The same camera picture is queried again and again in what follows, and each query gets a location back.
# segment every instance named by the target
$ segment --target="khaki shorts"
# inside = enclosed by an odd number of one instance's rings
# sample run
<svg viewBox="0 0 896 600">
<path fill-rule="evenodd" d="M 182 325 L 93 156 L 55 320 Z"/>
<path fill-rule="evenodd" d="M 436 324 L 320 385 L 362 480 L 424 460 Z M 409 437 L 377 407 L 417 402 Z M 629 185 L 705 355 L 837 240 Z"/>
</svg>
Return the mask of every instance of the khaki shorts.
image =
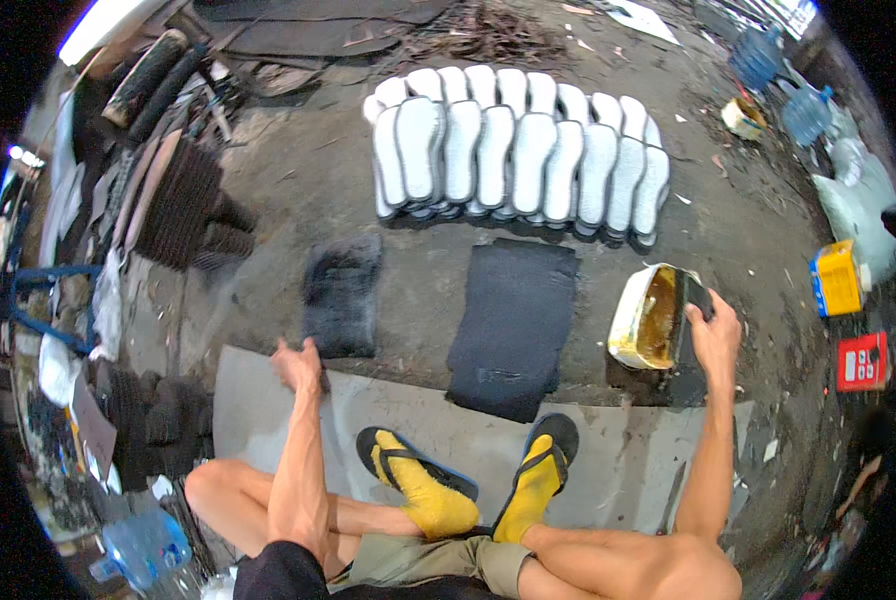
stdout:
<svg viewBox="0 0 896 600">
<path fill-rule="evenodd" d="M 495 543 L 489 535 L 426 541 L 420 537 L 366 534 L 351 567 L 328 582 L 332 594 L 367 584 L 400 588 L 445 575 L 474 577 L 492 594 L 518 596 L 518 572 L 531 551 L 515 543 Z"/>
</svg>

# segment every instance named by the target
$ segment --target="blue metal frame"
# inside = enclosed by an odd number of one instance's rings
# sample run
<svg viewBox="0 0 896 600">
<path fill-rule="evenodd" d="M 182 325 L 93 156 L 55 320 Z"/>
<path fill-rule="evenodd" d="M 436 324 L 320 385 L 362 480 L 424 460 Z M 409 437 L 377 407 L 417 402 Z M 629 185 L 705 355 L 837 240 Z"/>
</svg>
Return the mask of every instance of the blue metal frame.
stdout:
<svg viewBox="0 0 896 600">
<path fill-rule="evenodd" d="M 75 275 L 87 275 L 88 280 L 91 283 L 93 299 L 94 284 L 97 282 L 97 278 L 101 275 L 103 269 L 103 265 L 82 265 L 74 267 L 48 267 L 46 269 L 19 269 L 15 271 L 14 280 L 11 282 L 12 318 L 38 333 L 58 338 L 80 353 L 90 354 L 94 349 L 94 309 L 90 300 L 88 303 L 88 339 L 81 340 L 68 333 L 58 331 L 43 320 L 31 317 L 31 315 L 18 307 L 18 293 L 54 287 L 54 284 L 57 283 L 60 278 L 67 278 Z"/>
</svg>

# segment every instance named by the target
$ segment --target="foot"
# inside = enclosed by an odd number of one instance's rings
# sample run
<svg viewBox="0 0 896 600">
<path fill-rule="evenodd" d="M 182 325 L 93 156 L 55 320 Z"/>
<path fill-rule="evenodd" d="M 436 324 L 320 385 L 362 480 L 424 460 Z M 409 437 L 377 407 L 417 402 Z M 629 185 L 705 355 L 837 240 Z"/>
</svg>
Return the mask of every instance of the foot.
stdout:
<svg viewBox="0 0 896 600">
<path fill-rule="evenodd" d="M 531 444 L 522 465 L 549 450 L 561 454 L 561 449 L 553 445 L 550 435 L 540 436 Z M 527 529 L 541 522 L 550 499 L 561 488 L 561 483 L 552 454 L 522 471 L 515 484 L 514 494 L 495 527 L 494 541 L 519 544 Z"/>
<path fill-rule="evenodd" d="M 371 450 L 375 473 L 382 483 L 388 480 L 381 464 L 382 450 L 405 450 L 393 434 L 379 430 L 375 434 L 378 443 Z M 388 457 L 391 473 L 407 502 L 401 507 L 424 532 L 429 540 L 450 538 L 471 531 L 478 524 L 478 507 L 463 493 L 443 486 L 425 470 L 420 462 L 401 457 Z"/>
</svg>

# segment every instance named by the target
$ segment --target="black flip-flop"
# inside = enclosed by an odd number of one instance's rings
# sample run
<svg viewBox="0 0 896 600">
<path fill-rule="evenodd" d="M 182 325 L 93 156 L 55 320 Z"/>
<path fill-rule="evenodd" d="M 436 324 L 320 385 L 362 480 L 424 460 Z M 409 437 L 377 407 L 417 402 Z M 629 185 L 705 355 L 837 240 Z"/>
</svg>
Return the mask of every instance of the black flip-flop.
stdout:
<svg viewBox="0 0 896 600">
<path fill-rule="evenodd" d="M 553 442 L 551 448 L 535 456 L 528 462 L 525 462 L 525 457 L 531 450 L 531 445 L 543 435 L 551 436 Z M 507 511 L 508 505 L 511 504 L 511 499 L 514 498 L 514 492 L 518 488 L 518 478 L 521 477 L 521 474 L 532 467 L 535 467 L 539 462 L 545 460 L 549 456 L 554 458 L 554 467 L 557 469 L 558 479 L 561 481 L 561 485 L 558 486 L 554 496 L 561 494 L 565 484 L 568 482 L 568 467 L 574 462 L 574 457 L 577 456 L 579 443 L 580 437 L 577 433 L 577 425 L 575 425 L 574 421 L 566 414 L 545 414 L 534 427 L 531 427 L 531 431 L 527 434 L 527 440 L 525 441 L 525 449 L 521 454 L 522 464 L 514 474 L 514 482 L 511 484 L 511 494 L 504 502 L 502 510 L 498 512 L 498 518 L 495 519 L 495 524 L 491 527 L 492 535 L 494 534 L 494 531 L 498 529 L 498 523 L 502 521 L 504 512 Z"/>
<path fill-rule="evenodd" d="M 381 480 L 381 477 L 375 472 L 375 461 L 371 458 L 371 451 L 375 446 L 378 446 L 378 441 L 375 439 L 375 434 L 379 431 L 387 431 L 391 435 L 394 436 L 395 440 L 397 440 L 402 446 L 405 447 L 404 450 L 399 449 L 388 449 L 385 450 L 382 448 L 380 462 L 382 464 L 382 469 L 384 470 L 384 475 L 387 477 L 387 480 L 391 482 L 391 486 L 397 490 L 401 491 L 401 487 L 398 485 L 398 481 L 395 479 L 393 472 L 391 471 L 391 466 L 388 464 L 388 458 L 410 458 L 418 461 L 422 467 L 424 467 L 425 471 L 430 474 L 431 478 L 434 481 L 438 482 L 442 486 L 455 490 L 456 492 L 460 492 L 467 498 L 470 498 L 472 502 L 478 500 L 478 484 L 475 483 L 472 479 L 465 477 L 461 473 L 456 470 L 452 470 L 447 468 L 443 464 L 439 464 L 438 462 L 434 462 L 431 460 L 425 453 L 421 450 L 418 450 L 414 445 L 412 445 L 407 439 L 401 437 L 394 431 L 390 429 L 384 429 L 383 427 L 365 427 L 358 434 L 358 439 L 356 441 L 356 446 L 358 448 L 358 457 L 361 459 L 361 462 L 364 463 L 364 467 L 368 469 L 368 472 L 375 477 L 378 477 Z"/>
</svg>

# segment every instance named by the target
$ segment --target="knee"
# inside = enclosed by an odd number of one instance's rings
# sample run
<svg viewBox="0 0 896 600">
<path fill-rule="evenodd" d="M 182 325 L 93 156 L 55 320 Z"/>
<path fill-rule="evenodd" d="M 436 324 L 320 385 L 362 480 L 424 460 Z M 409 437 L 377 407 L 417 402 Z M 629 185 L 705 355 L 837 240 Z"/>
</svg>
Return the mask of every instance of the knee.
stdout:
<svg viewBox="0 0 896 600">
<path fill-rule="evenodd" d="M 214 459 L 196 467 L 185 479 L 185 498 L 191 510 L 198 513 L 218 488 L 230 485 L 232 476 L 242 464 L 237 460 Z"/>
<path fill-rule="evenodd" d="M 680 590 L 698 590 L 699 598 L 737 600 L 742 578 L 713 541 L 694 535 L 672 535 L 670 582 Z"/>
</svg>

